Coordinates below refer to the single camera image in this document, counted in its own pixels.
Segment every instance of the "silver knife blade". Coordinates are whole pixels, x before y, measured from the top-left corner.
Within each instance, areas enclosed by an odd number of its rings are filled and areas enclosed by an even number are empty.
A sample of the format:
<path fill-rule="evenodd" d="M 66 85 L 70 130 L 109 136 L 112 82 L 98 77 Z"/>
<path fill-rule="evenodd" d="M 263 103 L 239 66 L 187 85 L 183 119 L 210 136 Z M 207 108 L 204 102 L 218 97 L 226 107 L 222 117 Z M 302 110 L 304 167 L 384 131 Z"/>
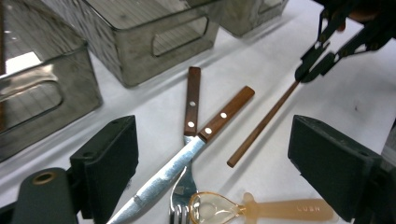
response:
<path fill-rule="evenodd" d="M 175 157 L 165 164 L 107 224 L 121 224 L 131 221 L 133 217 L 149 203 L 154 202 L 158 196 L 168 189 L 177 175 L 203 148 L 207 142 L 224 127 L 224 125 L 238 112 L 254 95 L 254 90 L 246 86 L 210 120 L 206 126 Z"/>

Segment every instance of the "knife handle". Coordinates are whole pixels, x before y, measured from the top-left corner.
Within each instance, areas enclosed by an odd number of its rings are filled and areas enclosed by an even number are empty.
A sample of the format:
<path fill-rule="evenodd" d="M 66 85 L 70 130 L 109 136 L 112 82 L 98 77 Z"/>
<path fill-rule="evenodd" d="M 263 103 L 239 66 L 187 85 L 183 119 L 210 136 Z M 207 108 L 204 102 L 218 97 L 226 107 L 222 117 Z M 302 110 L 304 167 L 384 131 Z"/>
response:
<path fill-rule="evenodd" d="M 244 87 L 235 97 L 220 110 L 220 112 L 206 124 L 198 133 L 201 139 L 209 142 L 221 128 L 250 100 L 254 95 L 254 90 Z"/>
<path fill-rule="evenodd" d="M 190 67 L 187 81 L 186 116 L 184 120 L 184 135 L 195 136 L 198 125 L 198 103 L 201 83 L 201 68 Z"/>

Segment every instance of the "handle rivet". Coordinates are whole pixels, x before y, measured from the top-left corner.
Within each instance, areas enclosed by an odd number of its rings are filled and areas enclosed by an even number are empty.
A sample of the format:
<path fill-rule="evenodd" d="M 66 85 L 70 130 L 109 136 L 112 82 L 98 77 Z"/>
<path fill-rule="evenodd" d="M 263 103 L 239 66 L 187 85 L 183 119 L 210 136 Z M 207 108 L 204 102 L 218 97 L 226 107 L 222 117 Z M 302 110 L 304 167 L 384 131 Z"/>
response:
<path fill-rule="evenodd" d="M 205 128 L 205 132 L 208 133 L 208 134 L 211 134 L 212 130 L 210 128 Z"/>

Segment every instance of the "white tabletop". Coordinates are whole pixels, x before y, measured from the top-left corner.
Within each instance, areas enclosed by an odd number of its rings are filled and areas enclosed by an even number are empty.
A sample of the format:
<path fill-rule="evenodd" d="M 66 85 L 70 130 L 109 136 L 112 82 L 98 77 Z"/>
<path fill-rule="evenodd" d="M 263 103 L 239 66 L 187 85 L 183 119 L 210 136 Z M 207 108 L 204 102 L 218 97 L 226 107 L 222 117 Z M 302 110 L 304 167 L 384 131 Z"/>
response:
<path fill-rule="evenodd" d="M 257 202 L 319 198 L 287 157 L 293 115 L 320 119 L 380 153 L 396 117 L 394 40 L 376 53 L 347 58 L 325 77 L 300 85 L 242 160 L 233 169 L 226 161 L 294 81 L 300 57 L 316 39 L 321 9 L 311 1 L 290 1 L 280 19 L 244 38 L 220 29 L 213 49 L 131 89 L 123 88 L 92 56 L 104 104 L 0 163 L 0 207 L 17 200 L 26 176 L 49 167 L 67 169 L 69 157 L 108 122 L 135 115 L 139 164 L 131 187 L 120 199 L 120 204 L 125 203 L 183 147 L 189 66 L 202 68 L 199 128 L 245 85 L 256 92 L 194 161 L 198 190 L 218 192 L 236 203 L 242 202 L 246 191 Z M 361 28 L 353 21 L 346 26 L 345 32 L 332 38 L 331 49 Z M 169 194 L 170 190 L 134 223 L 168 223 Z"/>

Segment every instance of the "gray container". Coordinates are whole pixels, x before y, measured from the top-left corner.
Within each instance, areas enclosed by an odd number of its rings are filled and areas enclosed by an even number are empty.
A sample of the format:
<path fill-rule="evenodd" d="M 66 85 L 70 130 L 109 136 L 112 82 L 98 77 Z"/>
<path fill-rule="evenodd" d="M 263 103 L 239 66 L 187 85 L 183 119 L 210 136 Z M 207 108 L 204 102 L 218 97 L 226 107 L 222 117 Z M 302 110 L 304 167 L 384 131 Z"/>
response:
<path fill-rule="evenodd" d="M 220 0 L 42 1 L 88 39 L 125 87 L 213 47 L 223 10 Z"/>
<path fill-rule="evenodd" d="M 4 0 L 0 161 L 102 103 L 87 42 L 36 0 Z"/>
<path fill-rule="evenodd" d="M 227 0 L 221 26 L 240 37 L 282 15 L 288 0 Z"/>

